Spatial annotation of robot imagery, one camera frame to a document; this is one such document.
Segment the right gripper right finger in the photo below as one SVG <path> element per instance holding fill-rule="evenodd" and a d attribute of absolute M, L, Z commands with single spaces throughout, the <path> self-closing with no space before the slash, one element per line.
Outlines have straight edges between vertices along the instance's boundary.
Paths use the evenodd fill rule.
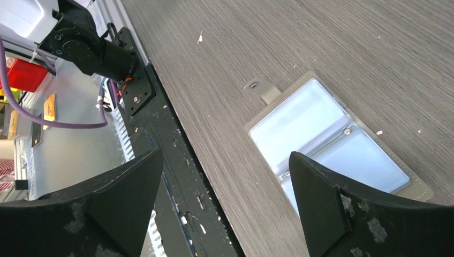
<path fill-rule="evenodd" d="M 382 192 L 292 152 L 310 256 L 453 256 L 453 207 Z"/>

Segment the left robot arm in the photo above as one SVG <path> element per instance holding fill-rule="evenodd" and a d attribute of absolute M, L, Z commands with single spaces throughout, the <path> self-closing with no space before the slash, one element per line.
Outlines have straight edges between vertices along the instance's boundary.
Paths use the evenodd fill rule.
<path fill-rule="evenodd" d="M 98 34 L 92 14 L 76 1 L 1 1 L 1 25 L 86 75 L 121 81 L 137 65 L 121 43 Z"/>

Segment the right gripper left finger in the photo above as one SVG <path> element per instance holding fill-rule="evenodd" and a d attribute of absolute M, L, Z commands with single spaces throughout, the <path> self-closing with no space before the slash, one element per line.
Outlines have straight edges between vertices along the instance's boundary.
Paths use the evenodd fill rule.
<path fill-rule="evenodd" d="M 39 199 L 1 203 L 1 256 L 140 256 L 162 171 L 157 148 Z"/>

